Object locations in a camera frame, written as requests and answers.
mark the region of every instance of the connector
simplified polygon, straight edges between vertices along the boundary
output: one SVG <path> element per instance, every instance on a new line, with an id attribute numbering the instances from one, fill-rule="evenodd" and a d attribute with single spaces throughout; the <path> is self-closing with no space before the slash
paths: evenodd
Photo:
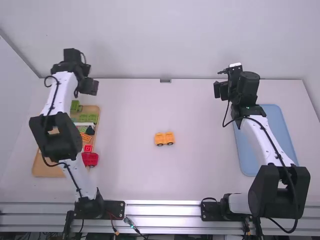
<path id="1" fill-rule="evenodd" d="M 116 236 L 118 236 L 120 233 L 118 232 L 118 230 L 113 226 L 112 227 L 112 229 L 113 229 L 113 231 L 114 231 L 114 234 L 116 235 Z"/>
<path id="2" fill-rule="evenodd" d="M 130 227 L 131 227 L 133 230 L 135 230 L 135 231 L 138 230 L 137 227 L 136 227 L 136 225 L 134 224 L 134 222 L 133 222 L 130 218 L 128 218 L 127 216 L 123 219 L 123 221 L 124 221 L 126 224 L 129 224 Z"/>

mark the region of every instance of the building block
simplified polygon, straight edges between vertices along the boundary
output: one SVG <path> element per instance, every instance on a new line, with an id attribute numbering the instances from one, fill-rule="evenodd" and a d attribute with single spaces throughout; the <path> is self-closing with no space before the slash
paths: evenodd
<path id="1" fill-rule="evenodd" d="M 85 134 L 87 135 L 95 135 L 95 130 L 92 128 L 92 126 L 88 126 L 86 131 L 85 131 Z"/>
<path id="2" fill-rule="evenodd" d="M 71 107 L 70 107 L 70 113 L 76 113 L 78 112 L 80 102 L 78 100 L 72 100 Z"/>
<path id="3" fill-rule="evenodd" d="M 162 132 L 158 132 L 154 136 L 154 142 L 157 146 L 163 146 L 166 144 L 165 134 Z"/>
<path id="4" fill-rule="evenodd" d="M 176 141 L 175 141 L 175 135 L 173 132 L 171 131 L 168 131 L 165 133 L 165 143 L 168 144 L 168 145 L 172 145 L 174 144 Z"/>
<path id="5" fill-rule="evenodd" d="M 93 129 L 95 129 L 96 125 L 93 122 L 75 122 L 74 125 L 76 126 L 91 126 Z"/>
<path id="6" fill-rule="evenodd" d="M 78 106 L 78 109 L 77 109 L 77 112 L 79 113 L 79 112 L 82 112 L 82 109 L 84 108 L 84 106 L 82 106 L 82 105 L 79 105 Z"/>
<path id="7" fill-rule="evenodd" d="M 90 114 L 88 117 L 88 122 L 97 123 L 98 121 L 98 114 Z"/>
<path id="8" fill-rule="evenodd" d="M 93 148 L 92 145 L 87 144 L 87 145 L 84 145 L 83 150 L 84 150 L 84 152 L 89 152 L 89 153 L 91 153 L 91 152 L 92 152 L 92 148 Z"/>
<path id="9" fill-rule="evenodd" d="M 79 130 L 80 133 L 86 133 L 86 131 L 87 131 L 87 127 L 86 126 L 77 126 L 77 127 L 79 127 L 78 130 Z"/>
<path id="10" fill-rule="evenodd" d="M 98 164 L 99 155 L 95 152 L 82 152 L 81 156 L 86 167 L 89 166 L 90 168 L 93 168 Z"/>
<path id="11" fill-rule="evenodd" d="M 80 122 L 80 123 L 89 122 L 89 121 L 88 121 L 88 114 L 81 114 L 81 115 L 79 116 L 79 122 Z"/>
<path id="12" fill-rule="evenodd" d="M 82 141 L 84 141 L 85 143 L 89 143 L 92 138 L 91 136 L 89 136 L 83 132 L 80 132 L 80 135 L 81 135 Z"/>

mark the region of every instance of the mounting plate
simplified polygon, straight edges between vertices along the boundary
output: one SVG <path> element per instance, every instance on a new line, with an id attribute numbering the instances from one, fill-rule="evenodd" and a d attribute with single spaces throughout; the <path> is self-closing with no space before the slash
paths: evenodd
<path id="1" fill-rule="evenodd" d="M 200 206 L 201 220 L 204 222 L 243 222 L 247 215 L 245 214 L 222 214 L 222 205 L 220 202 L 204 201 Z"/>
<path id="2" fill-rule="evenodd" d="M 102 220 L 110 220 L 110 214 L 113 217 L 112 220 L 122 220 L 125 217 L 125 206 L 126 203 L 124 201 L 111 201 L 111 200 L 104 200 L 104 208 L 105 214 L 99 219 Z M 84 214 L 79 209 L 74 209 L 74 218 L 73 219 L 92 219 L 84 216 Z"/>

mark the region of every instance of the green building block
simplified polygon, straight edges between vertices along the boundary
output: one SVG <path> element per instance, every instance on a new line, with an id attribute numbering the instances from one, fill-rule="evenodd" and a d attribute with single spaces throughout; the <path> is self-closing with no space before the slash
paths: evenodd
<path id="1" fill-rule="evenodd" d="M 71 107 L 70 107 L 70 113 L 77 113 L 79 107 L 79 101 L 78 100 L 72 100 Z"/>
<path id="2" fill-rule="evenodd" d="M 83 109 L 83 108 L 84 108 L 84 106 L 79 105 L 79 106 L 78 106 L 78 109 L 77 109 L 78 113 L 79 113 L 79 112 L 82 112 L 82 109 Z"/>
<path id="3" fill-rule="evenodd" d="M 81 114 L 79 116 L 79 123 L 87 123 L 88 122 L 88 114 Z"/>
<path id="4" fill-rule="evenodd" d="M 90 114 L 88 117 L 88 123 L 97 123 L 98 121 L 98 114 Z"/>
<path id="5" fill-rule="evenodd" d="M 85 133 L 87 131 L 87 128 L 88 128 L 87 126 L 80 126 L 78 130 L 80 133 Z"/>

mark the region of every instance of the orange toy car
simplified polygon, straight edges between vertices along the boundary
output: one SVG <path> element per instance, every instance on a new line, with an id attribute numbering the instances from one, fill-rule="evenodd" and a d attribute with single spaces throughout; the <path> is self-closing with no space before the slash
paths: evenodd
<path id="1" fill-rule="evenodd" d="M 164 144 L 172 145 L 175 143 L 174 133 L 171 131 L 166 133 L 158 132 L 154 136 L 154 142 L 157 146 L 163 146 Z"/>

